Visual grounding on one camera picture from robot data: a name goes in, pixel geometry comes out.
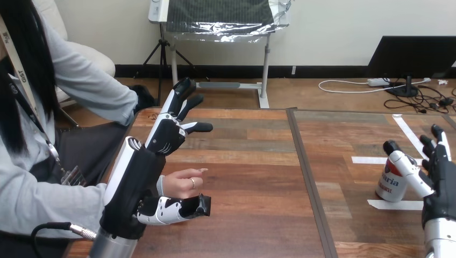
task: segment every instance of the id badge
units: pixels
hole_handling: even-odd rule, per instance
[[[81,173],[81,170],[78,166],[74,167],[72,171],[67,171],[61,179],[62,185],[80,185],[84,187],[87,184],[86,179]]]

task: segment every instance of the tripod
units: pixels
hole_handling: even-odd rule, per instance
[[[196,69],[196,67],[185,56],[183,56],[179,51],[177,51],[176,46],[174,44],[171,45],[168,42],[168,40],[165,39],[165,37],[163,36],[163,28],[162,28],[162,25],[160,23],[160,39],[158,40],[158,43],[155,46],[154,50],[152,50],[151,54],[147,57],[146,61],[142,64],[142,67],[140,69],[138,69],[138,71],[136,72],[135,76],[133,77],[133,79],[138,78],[139,73],[141,71],[144,71],[148,61],[154,55],[155,51],[159,47],[161,47],[160,48],[160,66],[159,66],[159,70],[158,70],[158,98],[157,98],[157,100],[155,102],[156,106],[160,106],[161,80],[162,80],[162,71],[161,70],[162,70],[162,67],[163,67],[164,70],[166,70],[166,68],[168,67],[168,65],[166,64],[166,51],[165,51],[167,46],[170,47],[173,55],[174,54],[178,54],[188,65],[191,66],[191,68],[195,72],[200,74],[199,71]],[[176,60],[176,58],[173,58],[173,62],[172,62],[172,65],[171,65],[171,69],[173,70],[173,84],[177,83],[177,64],[174,62],[174,60]]]

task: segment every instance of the white wall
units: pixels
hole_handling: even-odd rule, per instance
[[[143,63],[157,43],[150,0],[55,1],[69,39],[116,64]],[[271,37],[271,65],[367,65],[383,35],[456,35],[455,0],[295,0],[290,10],[291,25]],[[261,65],[263,45],[177,43],[196,65]]]

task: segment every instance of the lanyard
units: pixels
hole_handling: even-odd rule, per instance
[[[35,114],[35,116],[38,118],[38,121],[39,121],[37,104],[35,102],[35,98],[33,97],[33,93],[30,88],[29,80],[27,78],[27,75],[25,74],[24,67],[22,66],[22,63],[20,62],[19,55],[17,54],[17,51],[16,51],[16,47],[13,44],[13,41],[10,37],[10,33],[9,33],[8,29],[6,28],[5,21],[3,20],[2,16],[0,16],[0,33],[2,34],[3,43],[5,44],[6,51],[8,52],[10,60],[13,63],[16,74],[19,76],[22,86],[24,87],[25,94],[27,95],[28,101],[30,102],[30,104],[33,107],[32,111]]]
[[[0,16],[0,33],[1,37],[3,40],[3,43],[5,44],[6,51],[8,52],[8,56],[10,57],[10,60],[14,66],[14,69],[19,76],[19,79],[22,83],[22,86],[25,90],[25,94],[27,95],[27,98],[22,95],[22,92],[18,89],[18,87],[14,84],[14,82],[11,80],[11,78],[8,78],[11,80],[10,81],[10,87],[11,91],[13,92],[13,95],[15,96],[16,101],[19,103],[19,105],[24,109],[24,111],[27,113],[28,117],[32,120],[32,122],[35,124],[35,126],[40,130],[43,138],[45,139],[49,151],[51,155],[55,158],[55,160],[59,163],[59,153],[55,149],[55,147],[52,145],[51,141],[49,140],[49,137],[47,136],[46,132],[44,131],[40,118],[38,116],[38,110],[37,110],[37,104],[35,102],[35,98],[33,97],[32,89],[30,88],[29,80],[27,78],[27,75],[25,74],[24,67],[22,66],[22,63],[20,62],[19,55],[17,54],[16,47],[13,44],[13,41],[10,37],[10,33],[8,32],[8,29],[6,28],[5,21],[3,20],[2,16]]]

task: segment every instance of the tape marking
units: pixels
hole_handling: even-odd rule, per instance
[[[352,162],[353,164],[382,164],[385,165],[387,157],[358,157],[353,156]],[[423,159],[415,159],[418,165],[421,165]]]
[[[402,129],[402,132],[404,132],[405,136],[407,136],[407,138],[409,138],[410,142],[413,144],[415,149],[420,153],[420,155],[424,159],[429,160],[428,157],[423,153],[424,145],[419,141],[418,137],[416,137],[414,132],[410,129],[410,127],[404,121],[404,119],[402,118],[402,115],[394,114],[393,119],[396,121],[397,125]]]
[[[402,200],[397,203],[386,200],[367,200],[367,202],[379,210],[421,211],[423,209],[422,200]]]

